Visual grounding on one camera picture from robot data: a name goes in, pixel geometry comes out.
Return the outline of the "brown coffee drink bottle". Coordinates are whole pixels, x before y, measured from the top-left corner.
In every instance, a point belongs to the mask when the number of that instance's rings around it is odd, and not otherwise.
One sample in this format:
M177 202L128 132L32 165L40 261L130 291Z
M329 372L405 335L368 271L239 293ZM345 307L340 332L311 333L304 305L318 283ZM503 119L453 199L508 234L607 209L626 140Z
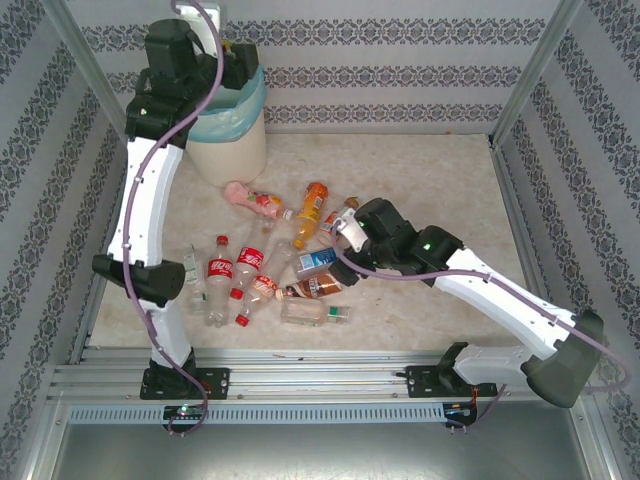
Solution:
M283 301L285 298L319 299L338 294L343 289L343 285L333 275L324 272L279 288L275 295L279 301Z

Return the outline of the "blue label water bottle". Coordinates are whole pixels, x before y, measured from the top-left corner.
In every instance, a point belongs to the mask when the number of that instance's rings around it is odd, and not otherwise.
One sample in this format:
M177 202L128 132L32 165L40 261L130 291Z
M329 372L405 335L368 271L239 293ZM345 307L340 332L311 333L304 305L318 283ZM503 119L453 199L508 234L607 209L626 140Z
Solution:
M336 261L332 247L326 247L309 253L299 254L293 262L293 270L298 280L322 273Z

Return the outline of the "clear bottle green label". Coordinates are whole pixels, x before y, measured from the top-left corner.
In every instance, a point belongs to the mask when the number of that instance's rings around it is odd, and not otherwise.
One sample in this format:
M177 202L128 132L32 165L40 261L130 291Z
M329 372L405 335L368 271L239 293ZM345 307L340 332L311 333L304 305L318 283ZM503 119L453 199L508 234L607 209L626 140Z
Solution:
M348 306L327 305L320 300L286 298L282 302L280 318L288 324L320 327L327 323L347 324L351 311Z

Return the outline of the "red-orange label bottle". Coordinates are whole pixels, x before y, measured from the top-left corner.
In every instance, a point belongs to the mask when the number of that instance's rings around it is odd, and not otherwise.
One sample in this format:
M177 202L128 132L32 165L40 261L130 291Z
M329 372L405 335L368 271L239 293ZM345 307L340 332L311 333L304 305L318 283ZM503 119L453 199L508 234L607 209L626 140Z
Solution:
M359 208L359 200L357 197L348 197L346 198L338 207L336 207L325 219L325 221L320 226L318 233L320 235L326 236L330 235L335 220L341 215L341 212L346 208L352 208L357 210Z

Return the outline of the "red label cola bottle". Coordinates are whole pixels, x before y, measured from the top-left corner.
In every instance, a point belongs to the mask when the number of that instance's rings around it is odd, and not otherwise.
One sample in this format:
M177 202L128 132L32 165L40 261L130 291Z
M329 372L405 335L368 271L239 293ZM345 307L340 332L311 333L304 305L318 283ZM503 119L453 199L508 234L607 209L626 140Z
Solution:
M233 300L241 300L244 293L264 263L267 243L275 221L272 218L257 219L244 241L234 265L234 276L230 290Z
M228 323L233 261L226 235L218 235L206 269L207 312L205 325L222 327Z
M246 327L260 308L275 298L280 280L297 252L290 240L279 240L273 247L266 264L247 287L235 322Z

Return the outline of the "pink drink bottle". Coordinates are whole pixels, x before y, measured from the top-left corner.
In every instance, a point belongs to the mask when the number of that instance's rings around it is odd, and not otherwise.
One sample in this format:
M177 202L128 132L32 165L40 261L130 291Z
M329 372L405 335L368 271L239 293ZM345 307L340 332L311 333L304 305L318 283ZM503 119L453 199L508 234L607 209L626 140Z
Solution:
M223 196L232 205L246 208L256 214L275 220L291 220L293 210L286 207L276 195L252 190L241 182L229 182Z

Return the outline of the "slim clear bottle white label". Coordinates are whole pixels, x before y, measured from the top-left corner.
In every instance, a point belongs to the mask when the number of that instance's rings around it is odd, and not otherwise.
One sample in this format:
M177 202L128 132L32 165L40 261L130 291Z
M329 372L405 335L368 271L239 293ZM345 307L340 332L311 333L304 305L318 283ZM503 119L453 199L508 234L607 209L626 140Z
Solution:
M193 315L203 315L207 305L204 265L200 252L191 245L183 256L188 307Z

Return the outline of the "pale blue bin liner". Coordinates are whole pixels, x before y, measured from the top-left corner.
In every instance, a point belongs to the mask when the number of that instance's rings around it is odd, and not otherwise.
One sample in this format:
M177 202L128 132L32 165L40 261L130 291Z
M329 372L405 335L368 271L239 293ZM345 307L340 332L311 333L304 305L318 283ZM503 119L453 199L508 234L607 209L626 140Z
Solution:
M264 70L239 89L221 86L189 131L188 140L199 143L235 142L256 123L266 100Z

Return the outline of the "cream waste bin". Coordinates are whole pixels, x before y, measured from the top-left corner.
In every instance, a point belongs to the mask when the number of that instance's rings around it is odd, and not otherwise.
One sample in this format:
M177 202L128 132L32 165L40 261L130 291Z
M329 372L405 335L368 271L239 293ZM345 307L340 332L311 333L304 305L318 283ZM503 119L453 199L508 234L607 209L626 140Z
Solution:
M214 186L254 180L266 166L264 106L256 123L239 140L227 143L188 140L186 153L201 177Z

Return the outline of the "orange juice bottle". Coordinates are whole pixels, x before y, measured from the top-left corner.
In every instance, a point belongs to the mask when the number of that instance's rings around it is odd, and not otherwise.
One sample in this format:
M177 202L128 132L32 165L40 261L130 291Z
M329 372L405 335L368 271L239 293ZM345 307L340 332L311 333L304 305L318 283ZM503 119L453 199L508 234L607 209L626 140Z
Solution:
M321 210L328 198L328 187L321 182L308 184L302 206L295 216L295 236L292 245L302 250L316 233Z

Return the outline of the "small circuit board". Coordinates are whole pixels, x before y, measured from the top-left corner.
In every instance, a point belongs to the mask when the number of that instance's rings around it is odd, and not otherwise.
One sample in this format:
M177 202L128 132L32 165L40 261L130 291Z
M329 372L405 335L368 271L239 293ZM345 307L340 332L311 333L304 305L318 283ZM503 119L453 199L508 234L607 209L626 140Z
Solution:
M163 411L163 420L199 421L202 418L203 413L204 410L200 406L166 406Z
M447 418L463 423L472 422L477 418L477 405L472 402L467 403L445 403L443 405L444 415Z

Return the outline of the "grey sheet metal shelf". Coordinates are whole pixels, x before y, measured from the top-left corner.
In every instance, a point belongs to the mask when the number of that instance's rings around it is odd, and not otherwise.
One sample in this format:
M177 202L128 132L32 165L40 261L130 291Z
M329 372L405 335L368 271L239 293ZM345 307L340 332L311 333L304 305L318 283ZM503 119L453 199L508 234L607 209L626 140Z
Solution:
M467 434L435 424L68 428L52 480L600 480L575 436L498 421Z

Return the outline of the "aluminium frame post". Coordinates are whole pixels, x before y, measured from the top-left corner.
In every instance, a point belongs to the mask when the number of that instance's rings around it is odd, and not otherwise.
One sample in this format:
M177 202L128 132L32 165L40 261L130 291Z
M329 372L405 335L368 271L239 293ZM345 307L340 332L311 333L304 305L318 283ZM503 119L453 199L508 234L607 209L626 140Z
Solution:
M52 24L66 44L84 79L93 90L120 140L127 142L125 110L119 103L105 72L99 65L66 0L39 0Z
M584 0L559 0L557 8L489 135L489 144L493 150L505 141L583 2Z

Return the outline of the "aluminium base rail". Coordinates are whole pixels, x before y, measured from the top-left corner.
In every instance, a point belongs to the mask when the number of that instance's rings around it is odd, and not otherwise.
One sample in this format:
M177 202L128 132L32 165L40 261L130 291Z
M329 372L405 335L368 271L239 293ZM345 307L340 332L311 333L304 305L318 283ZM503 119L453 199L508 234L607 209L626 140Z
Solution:
M437 364L440 351L322 351L197 348L199 367L227 368L227 401L248 404L409 402L410 365ZM58 365L49 402L134 404L140 401L146 348L84 350L77 364Z

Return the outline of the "aluminium side rail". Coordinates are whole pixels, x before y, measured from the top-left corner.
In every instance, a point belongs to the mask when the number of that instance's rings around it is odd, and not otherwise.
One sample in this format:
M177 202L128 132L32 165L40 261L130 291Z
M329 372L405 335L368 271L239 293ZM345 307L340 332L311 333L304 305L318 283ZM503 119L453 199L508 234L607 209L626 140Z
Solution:
M544 270L540 268L537 250L530 238L529 223L521 211L518 192L513 186L507 165L500 152L490 148L489 153L494 165L527 289L544 302L551 304L548 298Z
M119 211L123 200L125 190L127 160L126 153L119 153L114 160L113 174L109 176L109 183L102 191L101 204L105 206L104 213L99 218L99 226L101 236L99 243L91 247L86 254L87 267L85 271L90 274L86 291L80 305L79 317L74 326L73 335L70 337L69 350L65 356L64 363L76 365L80 362L83 351L90 343L93 335L95 323L100 311L101 303L104 297L107 281L92 269L92 261L95 255L106 254L108 246L113 239L118 224Z

